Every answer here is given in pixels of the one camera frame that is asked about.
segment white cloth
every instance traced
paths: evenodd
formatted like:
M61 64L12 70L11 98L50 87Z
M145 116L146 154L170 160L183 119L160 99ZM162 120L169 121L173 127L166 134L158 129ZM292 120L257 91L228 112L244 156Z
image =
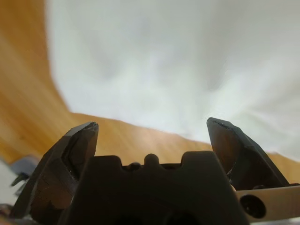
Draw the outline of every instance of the white cloth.
M210 142L208 117L300 160L299 0L48 0L70 111Z

